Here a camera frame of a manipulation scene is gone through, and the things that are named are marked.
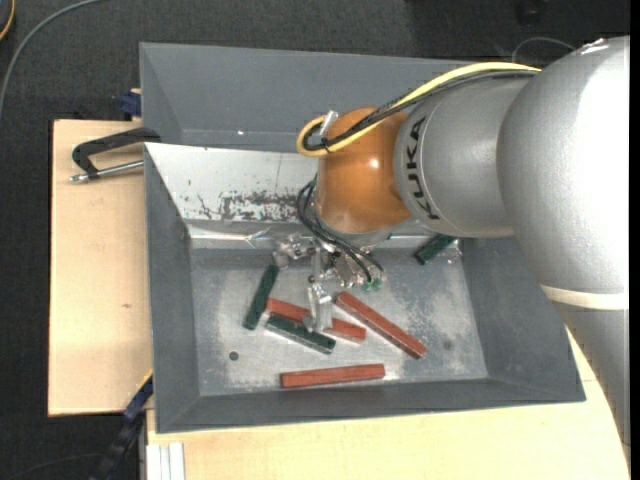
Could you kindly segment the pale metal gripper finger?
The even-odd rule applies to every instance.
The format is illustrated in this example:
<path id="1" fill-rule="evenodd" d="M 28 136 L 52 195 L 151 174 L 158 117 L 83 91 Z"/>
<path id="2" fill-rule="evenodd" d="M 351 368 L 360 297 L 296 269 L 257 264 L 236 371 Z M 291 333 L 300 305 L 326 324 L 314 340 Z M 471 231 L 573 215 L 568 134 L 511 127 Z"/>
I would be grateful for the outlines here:
<path id="1" fill-rule="evenodd" d="M 316 249 L 317 244 L 312 237 L 299 233 L 290 234 L 275 242 L 272 258 L 278 268 L 284 269 L 292 261 L 298 261 L 314 255 Z"/>
<path id="2" fill-rule="evenodd" d="M 312 284 L 307 289 L 307 296 L 310 310 L 302 319 L 305 328 L 310 332 L 320 332 L 330 328 L 333 323 L 332 296 L 318 283 Z"/>

